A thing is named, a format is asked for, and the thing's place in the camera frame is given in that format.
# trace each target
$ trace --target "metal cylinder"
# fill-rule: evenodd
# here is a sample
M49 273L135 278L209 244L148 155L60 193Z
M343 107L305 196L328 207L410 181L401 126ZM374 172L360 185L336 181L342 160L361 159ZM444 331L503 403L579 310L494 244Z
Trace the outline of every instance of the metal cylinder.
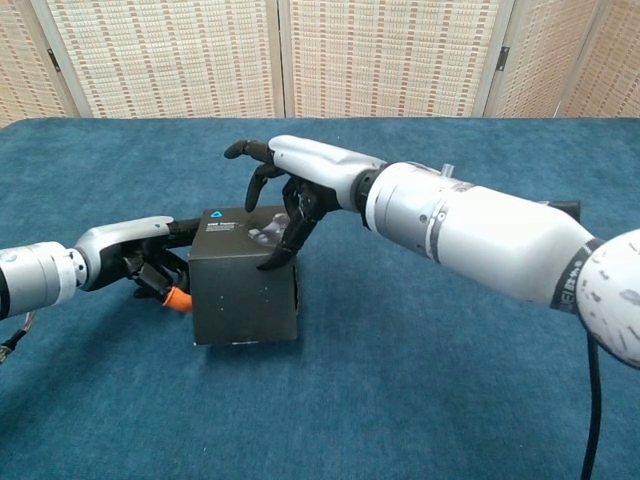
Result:
M56 242L0 250L0 320L73 296L70 252Z
M420 164L393 164L382 171L369 191L367 223L383 237L432 257L427 231L436 222L443 200L456 189L467 187Z

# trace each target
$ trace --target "blue carpet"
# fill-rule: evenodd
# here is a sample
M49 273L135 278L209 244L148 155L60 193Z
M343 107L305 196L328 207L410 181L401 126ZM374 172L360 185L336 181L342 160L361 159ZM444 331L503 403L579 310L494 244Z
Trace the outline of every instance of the blue carpet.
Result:
M242 205L256 164L222 152L282 133L580 199L601 238L640 227L640 119L43 119L0 131L0 248ZM577 319L488 291L346 212L299 263L294 344L194 347L189 316L133 299L127 281L41 311L0 367L0 478L578 477L590 400ZM594 478L635 479L640 372L601 363Z

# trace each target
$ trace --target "black box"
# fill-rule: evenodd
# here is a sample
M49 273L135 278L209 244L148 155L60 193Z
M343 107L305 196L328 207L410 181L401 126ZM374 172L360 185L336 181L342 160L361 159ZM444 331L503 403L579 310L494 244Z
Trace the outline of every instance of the black box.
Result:
M204 212L189 253L196 344L297 338L295 259L277 270L256 268L273 251L286 221L282 207Z

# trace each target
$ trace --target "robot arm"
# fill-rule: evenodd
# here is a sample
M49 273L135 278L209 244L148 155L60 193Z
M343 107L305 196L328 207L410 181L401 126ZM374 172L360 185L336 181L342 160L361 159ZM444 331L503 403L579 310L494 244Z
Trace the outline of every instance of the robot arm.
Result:
M188 281L186 262L167 249L190 245L197 226L198 219L147 217L94 227L73 248L43 242L0 250L0 320L122 278L164 301L176 286L164 267L178 275L178 287Z
M387 163L332 145L278 136L242 140L227 158L262 162L249 184L255 207L268 178L290 175L290 217L263 269L287 263L328 212L359 213L365 227L516 299L576 314L598 343L640 368L640 230L608 242L567 213L413 162Z

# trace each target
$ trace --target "wire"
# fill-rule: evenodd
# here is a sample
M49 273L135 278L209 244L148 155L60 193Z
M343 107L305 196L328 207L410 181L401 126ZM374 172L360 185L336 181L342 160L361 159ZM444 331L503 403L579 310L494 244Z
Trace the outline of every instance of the wire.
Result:
M31 326L33 325L33 319L36 316L36 311L32 311L27 313L25 319L24 319L24 325L22 326L22 330L24 330L25 332L28 332L29 330L31 330Z
M591 381L591 424L589 438L582 462L581 480L589 480L598 449L600 437L600 420L602 418L602 387L600 384L600 362L598 361L598 344L587 334L587 354L589 356L589 379Z
M2 365L7 357L14 352L16 346L18 345L18 342L22 339L22 337L24 337L27 332L31 330L31 327L33 326L33 319L35 316L35 310L27 313L22 328L20 330L17 330L16 333L11 336L11 338L5 340L4 342L2 342L2 344L0 344L0 365Z

